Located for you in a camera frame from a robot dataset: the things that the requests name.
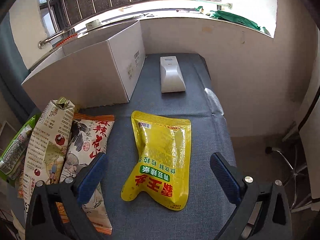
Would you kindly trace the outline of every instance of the blue-gray fabric surface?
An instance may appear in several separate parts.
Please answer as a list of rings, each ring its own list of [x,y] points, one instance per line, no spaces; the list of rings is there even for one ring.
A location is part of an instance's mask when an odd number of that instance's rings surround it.
[[[0,24],[0,90],[21,124],[35,108],[34,103],[21,86],[29,70],[14,43],[9,13]]]
[[[177,57],[185,92],[161,93],[162,56]],[[191,121],[189,196],[181,211],[169,210],[146,192],[130,202],[120,197],[123,184],[138,162],[131,124],[134,110]],[[223,110],[198,54],[148,55],[130,103],[84,109],[82,113],[116,116],[107,145],[108,166],[101,182],[113,226],[112,235],[104,236],[106,239],[213,239],[218,234],[235,206],[228,202],[213,175],[209,159],[219,151],[231,165],[236,162]]]

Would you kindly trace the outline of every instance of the green label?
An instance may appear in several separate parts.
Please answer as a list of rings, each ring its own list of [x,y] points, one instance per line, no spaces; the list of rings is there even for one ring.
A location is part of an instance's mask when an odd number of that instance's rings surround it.
[[[150,166],[146,166],[146,165],[141,165],[140,166],[140,173],[145,173],[145,174],[149,174],[153,177],[156,177],[156,178],[159,178],[159,179],[162,179],[162,180],[165,180],[167,182],[170,181],[170,175],[169,174],[166,174],[162,171],[159,171],[153,167],[150,167]]]

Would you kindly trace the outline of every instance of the yellow snack bag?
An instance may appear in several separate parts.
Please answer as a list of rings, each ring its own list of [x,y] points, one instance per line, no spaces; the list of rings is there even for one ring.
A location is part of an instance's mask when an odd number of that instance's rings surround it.
[[[146,191],[169,209],[183,209],[189,192],[190,120],[134,111],[131,121],[139,161],[122,188],[121,198],[131,201]]]

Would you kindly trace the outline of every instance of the barcode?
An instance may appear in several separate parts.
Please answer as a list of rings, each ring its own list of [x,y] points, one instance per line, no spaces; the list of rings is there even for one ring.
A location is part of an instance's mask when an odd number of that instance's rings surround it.
[[[45,108],[45,110],[42,112],[42,114],[41,114],[41,116],[40,116],[40,118],[39,118],[39,120],[38,120],[39,123],[43,123],[44,118],[45,118],[47,112],[49,111],[50,106],[51,106],[51,102],[47,105],[47,107]]]
[[[151,124],[149,123],[146,123],[146,122],[139,122],[139,126],[140,127],[145,127],[145,128],[148,128],[148,129],[151,129]]]
[[[136,59],[137,57],[139,57],[139,51],[137,51],[136,54],[134,54],[134,59]]]
[[[0,171],[7,175],[11,171],[11,169],[3,162],[0,162]]]

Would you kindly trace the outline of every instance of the white wall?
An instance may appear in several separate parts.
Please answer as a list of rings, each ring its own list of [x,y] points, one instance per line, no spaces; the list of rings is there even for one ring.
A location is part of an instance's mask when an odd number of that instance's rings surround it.
[[[29,69],[47,53],[52,46],[47,43],[43,49],[38,42],[47,38],[39,11],[38,0],[16,0],[9,10],[14,42]]]
[[[11,124],[16,131],[19,131],[21,128],[21,123],[14,115],[9,105],[5,101],[2,93],[0,92],[0,124],[3,124],[4,121],[7,121],[9,124]]]
[[[277,0],[274,39],[242,26],[193,18],[141,21],[148,53],[199,53],[231,136],[284,133],[307,91],[316,25],[300,0]]]

